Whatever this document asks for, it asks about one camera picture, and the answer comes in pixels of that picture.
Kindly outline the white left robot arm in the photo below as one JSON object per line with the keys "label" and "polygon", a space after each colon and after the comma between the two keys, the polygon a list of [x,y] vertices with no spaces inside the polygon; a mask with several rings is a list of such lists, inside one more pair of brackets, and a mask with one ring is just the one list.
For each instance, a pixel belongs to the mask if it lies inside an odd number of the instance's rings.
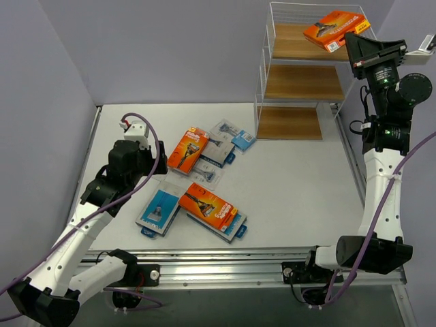
{"label": "white left robot arm", "polygon": [[90,269],[74,273],[99,233],[121,207],[154,174],[168,171],[164,143],[155,143],[157,154],[138,137],[118,140],[86,186],[70,222],[42,259],[6,288],[21,315],[43,326],[69,326],[90,297],[111,283],[131,285],[137,278],[136,257],[115,249]]}

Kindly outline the orange Gillette box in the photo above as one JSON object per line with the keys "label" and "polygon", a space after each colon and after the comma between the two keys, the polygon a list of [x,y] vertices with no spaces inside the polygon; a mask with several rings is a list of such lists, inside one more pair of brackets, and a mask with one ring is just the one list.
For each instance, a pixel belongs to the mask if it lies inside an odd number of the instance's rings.
{"label": "orange Gillette box", "polygon": [[227,230],[238,213],[238,209],[232,204],[197,183],[189,186],[178,204],[194,217],[221,232]]}
{"label": "orange Gillette box", "polygon": [[332,53],[345,44],[345,34],[361,34],[371,27],[364,14],[334,10],[303,31],[306,40]]}
{"label": "orange Gillette box", "polygon": [[190,174],[209,141],[208,132],[189,128],[168,158],[168,167],[182,174]]}

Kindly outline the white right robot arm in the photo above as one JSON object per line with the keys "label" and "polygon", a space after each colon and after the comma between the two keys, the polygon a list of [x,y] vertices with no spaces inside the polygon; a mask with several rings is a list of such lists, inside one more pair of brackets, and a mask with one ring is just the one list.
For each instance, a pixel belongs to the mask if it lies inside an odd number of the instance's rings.
{"label": "white right robot arm", "polygon": [[416,152],[410,144],[414,108],[433,91],[424,74],[399,76],[398,68],[425,64],[435,53],[434,35],[411,52],[404,40],[381,42],[350,32],[345,45],[352,73],[363,81],[364,119],[356,132],[367,173],[362,221],[355,235],[316,246],[305,262],[283,267],[286,283],[304,285],[296,300],[318,309],[338,300],[359,271],[387,275],[411,259],[413,248],[401,227],[403,167]]}

